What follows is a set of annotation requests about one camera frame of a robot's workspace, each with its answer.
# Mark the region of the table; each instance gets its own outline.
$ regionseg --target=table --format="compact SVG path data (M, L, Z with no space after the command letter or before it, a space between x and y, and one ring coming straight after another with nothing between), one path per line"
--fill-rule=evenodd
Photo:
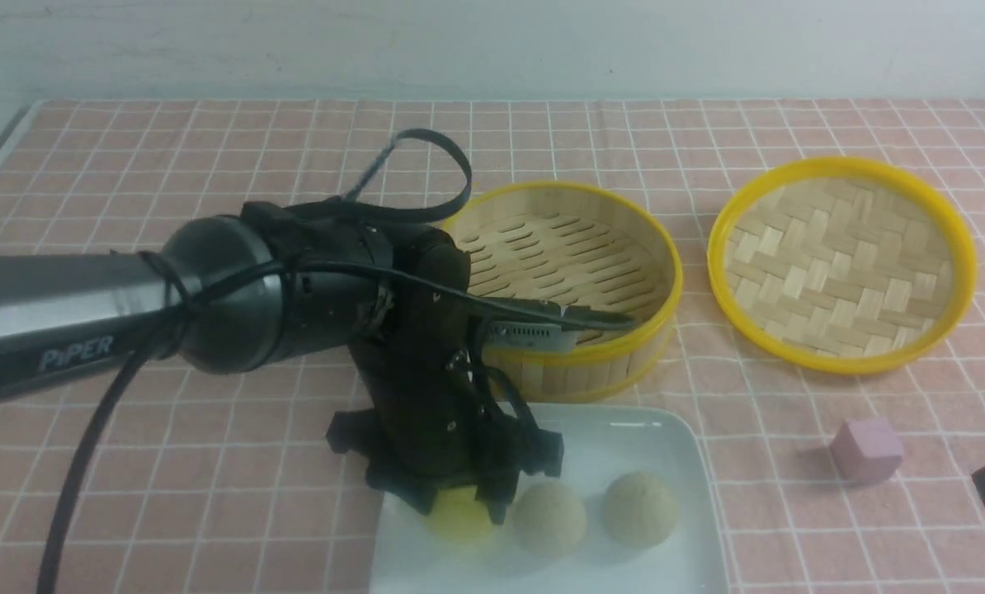
M677 338L611 403L670 410L700 437L734 592L985 593L985 99L981 101L49 101L2 156L0 253L160 248L187 219L247 199L349 187L391 131L432 127L478 191L557 177L648 208L685 264ZM746 181L855 154L915 172L964 213L978 296L949 341L869 379L800 370L729 327L705 248ZM366 200L433 204L462 177L403 147ZM0 406L0 593L32 591L60 481L108 377ZM335 410L364 407L342 350L208 376L154 362L94 461L61 592L363 592L380 495L331 454ZM888 415L907 458L848 488L824 447Z

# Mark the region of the yellow rim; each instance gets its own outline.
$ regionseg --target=yellow rim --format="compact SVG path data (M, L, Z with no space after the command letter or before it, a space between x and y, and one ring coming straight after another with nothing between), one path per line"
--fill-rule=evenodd
M521 184L503 186L495 189L495 191L484 193L484 195L473 199L470 202L469 207L471 205L477 206L486 200L496 199L497 196L503 196L505 193L542 188L568 188L575 189L575 191L595 193L595 195L602 196L602 198L621 203L630 210L635 211L635 213L639 214L640 217L643 217L644 221L657 229L657 232L662 236L662 240L665 240L665 244L669 247L669 252L672 253L674 273L672 290L670 290L669 298L665 300L665 304L662 304L662 307L658 309L657 312L646 321L646 323L640 324L639 328L635 328L635 330L625 334L624 336L614 338L613 341L601 342L598 343L598 345L580 346L569 353L497 351L497 356L506 358L509 361L526 360L537 362L537 364L541 365L576 365L584 364L584 362L605 361L608 360L608 358L614 358L631 353L636 350L637 347L640 347L647 341L650 341L659 328L665 326L665 323L667 323L669 318L672 317L672 313L675 311L676 306L680 303L682 287L684 287L684 267L680 261L680 253L676 251L676 244L673 243L672 238L665 230L665 227L662 227L661 223L658 223L657 219L654 219L649 213L647 213L646 210L643 210L643 208L639 208L628 200L621 198L621 196L615 195L613 192L608 192L605 191L605 189L597 188L595 186L588 186L587 184L575 184L571 181L526 181ZM456 218L458 218L461 214L456 214L454 217L445 219L445 222L442 223L442 228L444 230L450 230L452 223L454 223Z
M944 233L955 263L954 293L944 315L940 316L933 327L911 345L874 357L836 358L817 355L795 346L788 346L764 332L763 328L749 319L734 301L734 296L727 286L726 275L723 273L723 250L727 247L731 229L734 229L738 218L769 191L812 177L863 177L878 182L925 207L929 216ZM914 361L939 342L944 341L946 335L950 334L952 328L963 318L965 310L973 300L978 270L976 249L973 247L973 238L969 229L965 226L961 215L954 210L951 203L939 195L939 192L911 173L881 162L853 157L807 158L772 169L771 172L750 181L738 191L716 218L709 237L708 259L712 294L719 302L719 307L723 309L723 314L727 315L727 319L738 328L738 331L746 335L750 341L784 360L803 367L843 375L870 375L870 373L895 369Z

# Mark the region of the black cable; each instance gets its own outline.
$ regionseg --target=black cable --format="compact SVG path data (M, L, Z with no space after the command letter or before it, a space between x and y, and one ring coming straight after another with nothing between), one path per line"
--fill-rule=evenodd
M310 270L308 266L319 266L315 270ZM301 264L300 271L324 271L324 273L352 274L361 278L375 279L376 281L399 281L408 282L411 285L418 285L424 289L433 290L442 296L451 297L470 304L481 305L489 312L496 312L504 316L511 317L518 321L530 321L530 323L553 323L564 330L602 330L603 332L620 332L632 330L636 322L629 319L627 323L607 323L601 320L572 320L543 312L531 311L531 309L518 308L515 305L504 304L500 301L483 299L477 295L467 293L466 290L452 289L450 286L439 285L439 283L405 273L405 271L395 270L383 266L373 266L363 262L342 262L332 260L307 260Z

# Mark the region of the white plate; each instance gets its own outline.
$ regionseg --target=white plate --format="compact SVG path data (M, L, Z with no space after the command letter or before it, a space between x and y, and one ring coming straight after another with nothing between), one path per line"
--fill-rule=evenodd
M384 498L372 565L372 594L466 592L726 594L712 492L697 440L687 424L663 410L597 405L530 405L541 427L565 440L561 480L586 503L587 534L577 552L541 563L515 544L511 516L488 538L444 544L397 497ZM680 503L680 524L667 541L630 553L602 530L599 502L621 474L659 474ZM519 482L523 493L534 482Z

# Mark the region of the yellow ball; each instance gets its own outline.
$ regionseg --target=yellow ball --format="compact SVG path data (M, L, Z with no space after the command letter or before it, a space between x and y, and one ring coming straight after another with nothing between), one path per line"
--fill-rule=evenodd
M485 504L474 499L477 496L476 486L440 490L433 510L424 518L427 529L437 538L454 544L467 544L488 536L493 531L493 522Z

